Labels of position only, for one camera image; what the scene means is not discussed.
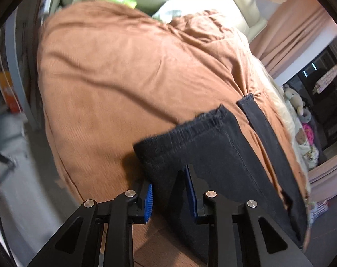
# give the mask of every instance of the jeans leg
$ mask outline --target jeans leg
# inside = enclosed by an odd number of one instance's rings
[[[259,136],[274,168],[278,183],[285,198],[289,203],[291,224],[297,237],[303,244],[307,230],[307,213],[300,189],[293,175],[290,164],[286,158],[274,130],[264,113],[256,104],[252,94],[247,95],[237,102],[237,105],[245,113],[253,130]]]
[[[227,199],[255,200],[296,243],[284,205],[235,116],[223,106],[134,145],[154,188],[156,206],[181,241],[200,259],[208,258],[208,231],[189,213],[182,170],[192,164],[209,188]]]

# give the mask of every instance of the bed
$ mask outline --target bed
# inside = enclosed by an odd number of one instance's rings
[[[127,190],[142,176],[134,143],[220,104],[236,116],[283,197],[259,138],[236,105],[249,93],[308,199],[307,170],[285,102],[251,55],[247,37],[216,10],[168,25],[124,5],[76,3],[45,21],[37,59],[48,141],[59,174],[79,201],[106,201]],[[203,266],[159,213],[133,232],[141,266]]]

